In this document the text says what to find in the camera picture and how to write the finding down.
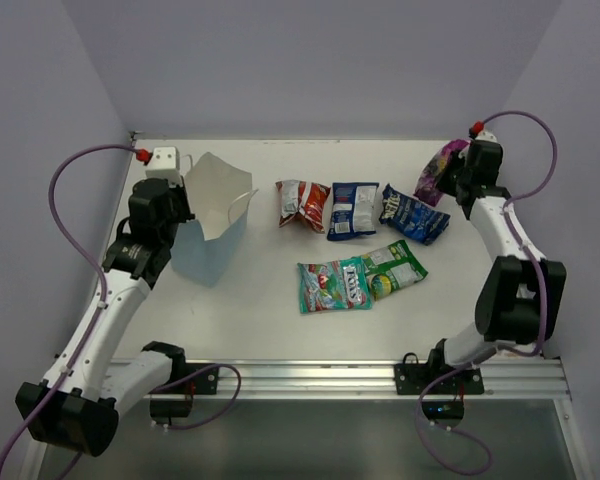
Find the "blue white snack bag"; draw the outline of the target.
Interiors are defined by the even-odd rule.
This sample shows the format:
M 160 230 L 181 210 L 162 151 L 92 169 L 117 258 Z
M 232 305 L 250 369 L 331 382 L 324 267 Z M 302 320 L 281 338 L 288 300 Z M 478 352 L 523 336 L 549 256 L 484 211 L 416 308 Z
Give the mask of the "blue white snack bag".
M 373 214 L 377 182 L 334 182 L 328 241 L 345 241 L 376 233 Z

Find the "teal candy bag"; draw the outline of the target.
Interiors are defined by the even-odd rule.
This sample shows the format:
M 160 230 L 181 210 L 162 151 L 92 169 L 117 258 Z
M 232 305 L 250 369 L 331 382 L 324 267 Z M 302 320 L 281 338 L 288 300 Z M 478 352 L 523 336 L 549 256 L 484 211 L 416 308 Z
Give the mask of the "teal candy bag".
M 301 314 L 372 308 L 360 257 L 327 263 L 298 263 L 297 269 Z

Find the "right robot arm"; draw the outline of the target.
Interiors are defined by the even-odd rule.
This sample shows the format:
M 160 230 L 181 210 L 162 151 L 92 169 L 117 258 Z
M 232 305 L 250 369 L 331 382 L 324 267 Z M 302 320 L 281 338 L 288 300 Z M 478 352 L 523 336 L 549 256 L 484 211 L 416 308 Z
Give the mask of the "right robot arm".
M 453 154 L 438 182 L 479 233 L 492 265 L 473 323 L 440 340 L 429 353 L 425 379 L 437 392 L 460 382 L 460 368 L 476 366 L 500 351 L 538 355 L 555 329 L 566 267 L 547 259 L 524 231 L 509 191 L 497 184 L 502 160 L 497 141 L 474 139 Z

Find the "green snack bag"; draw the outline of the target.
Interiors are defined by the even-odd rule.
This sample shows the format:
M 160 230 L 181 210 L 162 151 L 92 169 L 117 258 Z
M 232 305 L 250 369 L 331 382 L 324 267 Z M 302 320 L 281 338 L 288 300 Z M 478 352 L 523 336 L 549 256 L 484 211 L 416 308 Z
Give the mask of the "green snack bag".
M 428 271 L 409 249 L 398 240 L 361 256 L 365 277 L 374 300 L 424 280 Z

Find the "purple snack bag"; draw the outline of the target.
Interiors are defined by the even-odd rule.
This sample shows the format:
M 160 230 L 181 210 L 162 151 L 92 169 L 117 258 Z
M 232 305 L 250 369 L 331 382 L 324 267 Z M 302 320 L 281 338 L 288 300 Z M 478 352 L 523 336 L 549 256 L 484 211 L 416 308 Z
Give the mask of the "purple snack bag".
M 468 145 L 469 142 L 465 139 L 452 140 L 432 157 L 422 170 L 416 183 L 414 195 L 418 200 L 431 207 L 435 207 L 438 204 L 443 193 L 437 189 L 437 181 L 448 166 L 452 154 L 463 150 Z

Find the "blue kettle chips bag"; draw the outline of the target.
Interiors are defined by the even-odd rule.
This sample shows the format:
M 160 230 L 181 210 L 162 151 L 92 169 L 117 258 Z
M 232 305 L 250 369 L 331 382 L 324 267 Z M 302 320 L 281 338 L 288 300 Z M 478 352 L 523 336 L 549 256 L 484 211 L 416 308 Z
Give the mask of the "blue kettle chips bag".
M 382 192 L 379 222 L 422 245 L 431 245 L 449 226 L 451 216 L 437 211 L 390 184 Z

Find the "light blue paper bag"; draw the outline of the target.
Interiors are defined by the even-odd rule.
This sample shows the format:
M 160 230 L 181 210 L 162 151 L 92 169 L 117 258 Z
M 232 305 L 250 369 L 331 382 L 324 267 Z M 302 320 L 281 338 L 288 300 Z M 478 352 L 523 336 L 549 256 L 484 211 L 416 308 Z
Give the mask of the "light blue paper bag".
M 226 271 L 247 226 L 257 189 L 252 174 L 207 152 L 184 176 L 191 212 L 178 227 L 171 266 L 179 275 L 206 287 Z

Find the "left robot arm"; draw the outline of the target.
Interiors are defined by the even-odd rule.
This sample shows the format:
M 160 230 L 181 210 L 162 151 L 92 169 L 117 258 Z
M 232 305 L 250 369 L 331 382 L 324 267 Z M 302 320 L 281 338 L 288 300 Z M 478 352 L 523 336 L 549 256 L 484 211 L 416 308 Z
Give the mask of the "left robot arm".
M 152 341 L 119 374 L 113 354 L 135 312 L 171 259 L 179 225 L 193 219 L 181 183 L 136 183 L 129 214 L 100 264 L 100 284 L 77 330 L 37 383 L 25 382 L 15 403 L 31 436 L 97 457 L 111 444 L 122 416 L 160 387 L 181 390 L 188 379 L 183 348 Z

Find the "red chips bag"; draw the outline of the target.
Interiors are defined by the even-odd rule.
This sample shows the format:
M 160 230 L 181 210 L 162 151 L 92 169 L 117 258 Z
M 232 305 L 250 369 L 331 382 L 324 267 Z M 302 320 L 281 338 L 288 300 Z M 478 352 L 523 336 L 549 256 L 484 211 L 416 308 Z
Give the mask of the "red chips bag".
M 325 233 L 323 214 L 330 187 L 314 182 L 283 180 L 276 182 L 276 190 L 280 202 L 280 227 L 299 220 L 314 232 Z

